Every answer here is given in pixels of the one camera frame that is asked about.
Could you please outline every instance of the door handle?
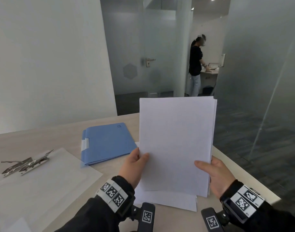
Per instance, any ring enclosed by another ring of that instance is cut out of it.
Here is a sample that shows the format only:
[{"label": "door handle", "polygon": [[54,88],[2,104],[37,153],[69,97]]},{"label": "door handle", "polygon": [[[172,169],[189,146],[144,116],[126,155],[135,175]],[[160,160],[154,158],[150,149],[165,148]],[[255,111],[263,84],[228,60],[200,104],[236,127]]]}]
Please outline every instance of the door handle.
[{"label": "door handle", "polygon": [[154,58],[146,58],[145,61],[146,61],[146,67],[150,67],[150,62],[156,61],[156,59],[154,59]]}]

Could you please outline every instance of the black hair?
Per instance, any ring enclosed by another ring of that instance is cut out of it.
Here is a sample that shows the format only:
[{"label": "black hair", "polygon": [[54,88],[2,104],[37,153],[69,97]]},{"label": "black hair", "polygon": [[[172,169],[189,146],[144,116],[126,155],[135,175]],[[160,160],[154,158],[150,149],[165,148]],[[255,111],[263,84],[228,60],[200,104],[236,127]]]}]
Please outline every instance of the black hair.
[{"label": "black hair", "polygon": [[205,41],[206,41],[206,36],[204,34],[202,34],[202,37],[197,37],[192,43],[190,46],[194,46],[196,42],[200,41],[201,38],[203,38]]}]

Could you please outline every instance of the person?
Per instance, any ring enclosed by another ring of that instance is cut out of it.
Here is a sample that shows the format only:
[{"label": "person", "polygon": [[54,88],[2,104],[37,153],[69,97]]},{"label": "person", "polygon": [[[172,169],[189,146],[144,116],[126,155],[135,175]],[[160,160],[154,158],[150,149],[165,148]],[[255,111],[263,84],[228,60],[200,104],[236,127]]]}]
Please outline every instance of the person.
[{"label": "person", "polygon": [[[118,176],[108,180],[106,184],[117,184],[121,189],[119,194],[128,192],[128,195],[134,195],[134,189],[141,179],[142,171],[148,160],[148,153],[139,157],[139,148],[135,149],[125,160]],[[210,189],[220,201],[232,197],[243,186],[243,183],[235,179],[225,164],[215,157],[212,157],[211,164],[202,161],[195,161],[194,164],[210,175]],[[118,210],[114,212],[114,207],[110,205],[111,202],[105,202],[105,196],[100,196],[102,190],[106,190],[107,195],[112,193],[111,188],[108,188],[109,186],[106,184],[97,192],[95,198],[89,199],[77,214],[56,232],[119,232],[119,223],[130,216],[131,209],[128,209],[122,216]],[[116,198],[119,205],[121,198],[119,195],[114,197],[114,199]],[[232,224],[246,232],[295,232],[295,217],[288,212],[275,210],[265,201],[244,224],[241,224],[233,216],[229,218]]]},{"label": "person", "polygon": [[201,65],[203,65],[206,69],[206,72],[211,72],[210,68],[203,61],[203,53],[201,51],[201,46],[204,46],[206,42],[205,35],[199,35],[191,44],[190,48],[190,56],[189,56],[189,74],[193,80],[192,92],[190,94],[191,97],[197,97],[199,94],[199,90],[201,88]]}]

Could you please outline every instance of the light blue jeans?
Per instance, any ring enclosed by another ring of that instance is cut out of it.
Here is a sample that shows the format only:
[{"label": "light blue jeans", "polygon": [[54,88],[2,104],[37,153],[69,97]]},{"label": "light blue jeans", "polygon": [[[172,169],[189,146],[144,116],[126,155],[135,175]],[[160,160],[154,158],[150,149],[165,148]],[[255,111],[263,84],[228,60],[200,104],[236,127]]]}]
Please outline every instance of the light blue jeans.
[{"label": "light blue jeans", "polygon": [[201,89],[201,77],[200,74],[197,76],[191,76],[193,80],[193,89],[191,93],[191,97],[198,97],[199,91]]}]

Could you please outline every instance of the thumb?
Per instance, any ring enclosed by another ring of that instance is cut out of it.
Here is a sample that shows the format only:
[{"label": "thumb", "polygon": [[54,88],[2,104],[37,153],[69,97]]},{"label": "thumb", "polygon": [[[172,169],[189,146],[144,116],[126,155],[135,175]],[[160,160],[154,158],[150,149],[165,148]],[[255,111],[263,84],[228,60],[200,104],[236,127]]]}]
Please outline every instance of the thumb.
[{"label": "thumb", "polygon": [[149,158],[150,158],[150,154],[149,153],[145,153],[137,161],[137,164],[143,169],[145,167],[146,163],[148,162]]},{"label": "thumb", "polygon": [[199,161],[199,160],[195,161],[195,166],[198,169],[201,169],[202,171],[208,173],[209,175],[213,175],[213,173],[215,172],[215,168],[216,168],[215,166],[212,166],[209,163]]}]

